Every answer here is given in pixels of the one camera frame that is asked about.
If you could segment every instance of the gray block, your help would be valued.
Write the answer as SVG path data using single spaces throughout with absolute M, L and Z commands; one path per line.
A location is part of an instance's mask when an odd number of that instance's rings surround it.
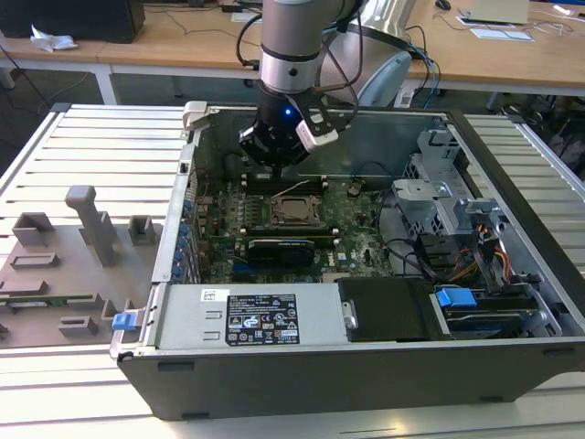
M 59 258 L 55 253 L 34 253 L 27 255 L 14 255 L 8 259 L 8 263 L 15 270 L 26 268 L 51 268 L 59 265 Z
M 12 232 L 18 238 L 23 247 L 45 246 L 42 233 L 53 231 L 54 228 L 48 220 L 47 215 L 39 213 L 22 213 L 16 221 Z
M 118 314 L 116 306 L 113 304 L 112 300 L 106 299 L 103 304 L 103 310 L 101 311 L 101 320 L 113 320 L 113 317 L 116 314 Z
M 58 330 L 65 337 L 86 337 L 96 336 L 98 326 L 90 316 L 62 317 Z
M 132 245 L 155 245 L 156 233 L 154 232 L 153 219 L 149 216 L 132 216 L 128 223 L 128 233 Z
M 103 299 L 99 294 L 94 294 L 90 299 L 69 299 L 67 306 L 71 309 L 98 309 L 103 307 Z
M 101 265 L 109 267 L 114 264 L 115 256 L 112 234 L 101 223 L 101 216 L 93 203 L 95 196 L 93 186 L 72 186 L 65 197 L 65 204 L 77 211 L 83 224 L 84 240 L 91 242 Z
M 15 311 L 8 302 L 0 302 L 0 314 L 14 314 Z
M 112 242 L 116 237 L 116 229 L 113 227 L 112 219 L 110 218 L 110 214 L 108 212 L 98 212 L 100 215 L 101 227 L 103 231 L 110 237 L 110 242 Z M 86 245 L 92 245 L 90 238 L 87 236 L 85 229 L 82 227 L 80 228 L 81 238 Z
M 105 300 L 111 299 L 118 310 L 122 310 L 127 299 L 132 299 L 134 308 L 145 306 L 156 257 L 156 245 L 132 246 L 126 226 L 127 223 L 114 228 L 116 237 L 112 246 L 116 252 L 116 264 L 107 270 L 102 268 L 95 252 L 84 244 L 80 226 L 55 226 L 55 231 L 43 234 L 46 247 L 23 248 L 17 242 L 7 260 L 14 256 L 54 252 L 59 264 L 54 268 L 16 270 L 6 263 L 0 270 L 0 281 L 22 283 L 42 279 L 48 284 L 48 291 L 39 302 L 58 297 L 57 302 L 64 306 L 13 308 L 2 305 L 2 302 L 11 303 L 12 299 L 8 294 L 3 297 L 0 293 L 0 322 L 10 328 L 10 335 L 0 341 L 0 348 L 109 343 L 113 314 L 106 320 L 101 319 Z M 155 223 L 154 228 L 158 238 L 162 226 Z M 93 307 L 91 300 L 95 294 L 101 301 L 96 299 Z M 68 305 L 68 299 L 81 302 L 79 306 L 77 302 Z M 57 331 L 59 319 L 63 316 L 90 316 L 98 326 L 98 335 L 63 337 Z
M 45 294 L 48 285 L 45 281 L 20 281 L 20 282 L 2 282 L 0 284 L 0 294 L 14 295 L 37 295 Z

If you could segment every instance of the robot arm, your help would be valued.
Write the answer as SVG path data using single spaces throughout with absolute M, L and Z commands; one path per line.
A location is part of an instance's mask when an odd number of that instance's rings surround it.
M 339 79 L 336 87 L 329 85 L 332 80 L 328 79 L 339 78 L 339 73 L 332 60 L 324 62 L 320 56 L 324 29 L 343 31 L 330 41 L 329 48 L 360 90 L 380 76 L 388 59 L 408 46 L 403 26 L 414 0 L 363 2 L 264 1 L 257 118 L 240 133 L 240 144 L 251 158 L 270 166 L 276 177 L 283 167 L 334 142 L 349 123 L 342 113 L 330 114 L 322 101 L 326 92 L 343 100 L 351 95 Z M 410 56 L 403 55 L 408 59 L 408 71 Z M 323 87 L 315 87 L 319 78 Z M 394 82 L 399 86 L 402 80 Z

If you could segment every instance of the metal bracket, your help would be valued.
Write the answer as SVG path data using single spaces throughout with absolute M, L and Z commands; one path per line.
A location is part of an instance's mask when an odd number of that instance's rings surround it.
M 471 216 L 473 214 L 489 215 L 493 211 L 499 210 L 492 198 L 477 198 L 477 199 L 460 199 L 455 206 L 453 212 L 457 218 L 457 230 L 469 230 L 472 228 Z
M 209 114 L 207 102 L 187 102 L 183 109 L 183 128 L 187 131 L 193 131 L 205 126 L 208 124 Z
M 425 160 L 440 158 L 453 161 L 460 148 L 451 132 L 446 130 L 423 131 L 418 144 Z

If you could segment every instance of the wooden desk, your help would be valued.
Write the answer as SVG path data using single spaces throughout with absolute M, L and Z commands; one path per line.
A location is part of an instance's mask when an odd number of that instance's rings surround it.
M 452 10 L 443 17 L 453 26 L 463 28 L 456 20 L 457 8 L 469 0 L 452 0 Z M 470 30 L 451 29 L 439 17 L 434 0 L 419 0 L 409 25 L 424 28 L 428 51 L 441 65 L 442 89 L 474 91 L 511 91 L 526 94 L 577 95 L 585 92 L 585 23 L 537 14 L 554 13 L 551 4 L 531 4 L 530 18 L 541 21 L 566 22 L 582 37 L 543 33 L 531 29 L 535 42 L 480 39 Z M 571 9 L 585 11 L 585 6 Z M 27 39 L 5 38 L 3 46 L 16 62 L 27 69 L 90 71 L 98 79 L 104 103 L 118 102 L 111 75 L 113 73 L 254 79 L 257 72 L 244 69 L 235 56 L 236 35 L 243 26 L 233 23 L 231 14 L 219 9 L 177 12 L 145 7 L 144 28 L 132 44 L 79 41 L 80 48 L 53 54 L 35 49 Z M 246 58 L 257 58 L 261 25 L 246 34 L 249 43 L 242 44 Z M 413 42 L 422 45 L 417 30 L 410 31 Z M 0 56 L 0 67 L 10 67 Z M 421 61 L 413 61 L 409 78 L 402 91 L 408 93 L 420 86 L 425 75 Z
M 164 10 L 146 5 L 144 28 L 132 44 L 108 43 L 98 60 L 109 64 L 195 67 L 244 70 L 236 58 L 236 38 L 242 23 L 220 9 L 206 12 L 155 13 Z M 173 19 L 182 25 L 181 28 Z M 241 44 L 246 59 L 260 56 L 261 25 L 253 25 Z
M 460 15 L 457 9 L 470 3 L 469 0 L 451 0 L 451 11 L 441 16 L 452 26 L 463 29 L 465 26 L 456 19 Z M 585 12 L 585 6 L 568 7 Z M 511 30 L 531 27 L 538 21 L 555 21 L 570 25 L 581 35 L 559 36 L 551 27 L 543 26 L 550 33 L 535 28 L 528 30 L 534 42 L 481 39 L 471 30 L 450 28 L 436 16 L 441 10 L 431 0 L 420 0 L 416 4 L 409 26 L 419 25 L 424 29 L 427 50 L 441 66 L 442 89 L 557 95 L 585 92 L 585 22 L 555 18 L 537 11 L 558 15 L 552 4 L 531 3 L 530 23 Z M 412 29 L 409 33 L 413 43 L 422 47 L 419 30 Z M 425 72 L 422 61 L 413 61 L 410 80 L 405 82 L 404 88 L 419 87 Z

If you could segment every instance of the white sticker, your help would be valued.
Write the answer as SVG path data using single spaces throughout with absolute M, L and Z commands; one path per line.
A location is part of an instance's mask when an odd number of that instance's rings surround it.
M 227 302 L 229 290 L 201 290 L 201 302 Z
M 14 302 L 10 304 L 13 308 L 32 308 L 35 306 L 48 306 L 45 302 Z

